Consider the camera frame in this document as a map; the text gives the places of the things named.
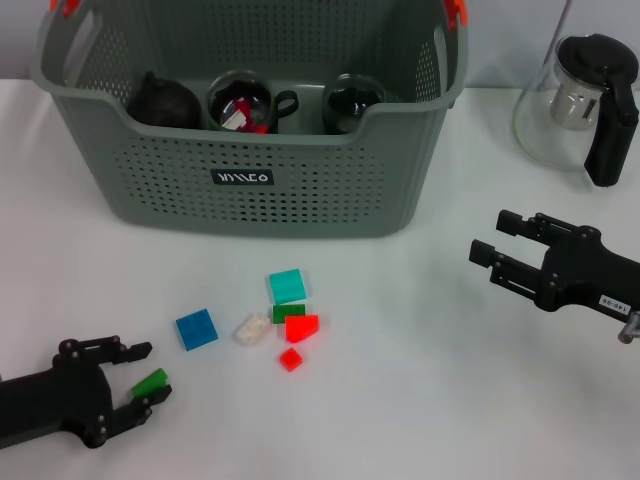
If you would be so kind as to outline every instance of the black teapot lid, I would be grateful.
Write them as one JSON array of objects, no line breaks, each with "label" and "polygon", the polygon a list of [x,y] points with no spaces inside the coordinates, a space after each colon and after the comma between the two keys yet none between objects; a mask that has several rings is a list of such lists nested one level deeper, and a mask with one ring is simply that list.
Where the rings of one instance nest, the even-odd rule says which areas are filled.
[{"label": "black teapot lid", "polygon": [[624,43],[606,35],[568,37],[558,46],[558,61],[577,80],[607,88],[612,76],[633,84],[638,78],[638,58]]}]

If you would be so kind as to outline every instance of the dark green block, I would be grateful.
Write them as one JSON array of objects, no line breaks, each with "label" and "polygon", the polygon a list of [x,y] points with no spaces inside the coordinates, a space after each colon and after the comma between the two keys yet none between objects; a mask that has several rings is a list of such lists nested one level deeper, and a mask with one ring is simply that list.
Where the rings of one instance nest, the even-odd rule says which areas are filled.
[{"label": "dark green block", "polygon": [[158,388],[164,387],[167,384],[166,372],[159,368],[147,378],[138,383],[135,387],[131,389],[131,393],[134,397],[146,397],[151,392],[157,390]]},{"label": "dark green block", "polygon": [[275,305],[273,307],[273,324],[283,324],[286,317],[306,315],[306,311],[304,305]]}]

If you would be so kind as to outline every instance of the gray plastic basket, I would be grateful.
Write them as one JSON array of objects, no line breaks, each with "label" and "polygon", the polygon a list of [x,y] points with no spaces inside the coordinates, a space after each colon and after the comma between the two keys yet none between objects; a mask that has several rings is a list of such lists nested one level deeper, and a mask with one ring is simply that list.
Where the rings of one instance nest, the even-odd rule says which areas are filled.
[{"label": "gray plastic basket", "polygon": [[[32,77],[127,221],[256,236],[383,236],[411,221],[463,88],[467,28],[459,15],[450,24],[445,1],[453,2],[83,0],[68,18],[62,5],[45,18]],[[298,92],[301,108],[279,135],[149,127],[126,112],[149,70],[204,102],[210,83],[238,68]],[[343,73],[371,75],[399,100],[372,107],[352,134],[323,135],[322,86]],[[233,173],[245,177],[224,178],[250,184],[213,181]]]}]

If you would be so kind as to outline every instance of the white block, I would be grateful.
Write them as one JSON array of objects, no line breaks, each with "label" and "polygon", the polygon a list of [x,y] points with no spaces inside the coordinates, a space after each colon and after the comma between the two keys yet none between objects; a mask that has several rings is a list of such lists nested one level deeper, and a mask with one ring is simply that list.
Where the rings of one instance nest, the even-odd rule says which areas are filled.
[{"label": "white block", "polygon": [[236,331],[236,339],[246,345],[253,347],[257,344],[271,328],[271,319],[262,314],[251,315],[247,321]]}]

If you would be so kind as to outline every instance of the white wall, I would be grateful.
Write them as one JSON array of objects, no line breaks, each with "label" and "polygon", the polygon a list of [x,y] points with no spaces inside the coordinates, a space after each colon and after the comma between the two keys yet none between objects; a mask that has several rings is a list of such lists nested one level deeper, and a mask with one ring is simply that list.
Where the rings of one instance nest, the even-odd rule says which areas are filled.
[{"label": "white wall", "polygon": [[[640,47],[640,0],[574,3],[567,32],[597,31]],[[468,84],[524,85],[544,58],[564,0],[467,0],[467,4]],[[48,5],[49,0],[0,0],[0,78],[28,76],[27,64]]]}]

